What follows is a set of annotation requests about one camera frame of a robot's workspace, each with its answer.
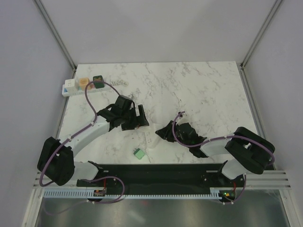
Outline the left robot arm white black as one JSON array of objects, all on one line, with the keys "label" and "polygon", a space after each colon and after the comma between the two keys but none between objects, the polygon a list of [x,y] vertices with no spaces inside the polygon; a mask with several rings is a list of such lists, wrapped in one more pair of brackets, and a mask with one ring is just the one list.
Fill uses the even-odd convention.
[{"label": "left robot arm white black", "polygon": [[75,156],[93,140],[114,128],[123,131],[149,126],[143,105],[134,106],[132,99],[119,95],[116,102],[95,113],[87,126],[70,135],[44,142],[37,169],[58,186],[70,180],[88,180],[93,186],[104,181],[101,166],[92,162],[75,162]]}]

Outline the small white power socket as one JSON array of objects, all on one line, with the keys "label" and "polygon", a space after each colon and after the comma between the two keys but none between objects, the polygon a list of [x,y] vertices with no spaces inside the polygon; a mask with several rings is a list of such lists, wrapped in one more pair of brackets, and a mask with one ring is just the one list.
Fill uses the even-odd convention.
[{"label": "small white power socket", "polygon": [[144,131],[148,149],[155,148],[160,141],[160,137],[155,132],[156,130],[152,127],[147,127]]}]

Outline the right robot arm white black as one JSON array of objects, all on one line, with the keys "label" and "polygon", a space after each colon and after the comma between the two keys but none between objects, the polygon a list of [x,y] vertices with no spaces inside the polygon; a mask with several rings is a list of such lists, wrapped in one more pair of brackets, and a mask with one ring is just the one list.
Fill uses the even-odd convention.
[{"label": "right robot arm white black", "polygon": [[196,158],[231,155],[232,159],[224,161],[217,174],[217,181],[222,186],[228,186],[245,173],[263,174],[275,159],[274,145],[245,127],[238,127],[230,135],[209,139],[198,135],[188,122],[179,124],[170,121],[155,134],[163,140],[188,148]]}]

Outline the green plug adapter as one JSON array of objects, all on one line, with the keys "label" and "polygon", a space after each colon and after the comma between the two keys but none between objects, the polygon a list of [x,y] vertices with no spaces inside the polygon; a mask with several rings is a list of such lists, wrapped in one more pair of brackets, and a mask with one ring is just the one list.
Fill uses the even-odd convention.
[{"label": "green plug adapter", "polygon": [[133,151],[133,155],[134,155],[137,159],[141,160],[141,159],[145,156],[145,152],[144,152],[143,150],[141,150],[140,148],[136,148],[136,149],[134,149],[134,151]]}]

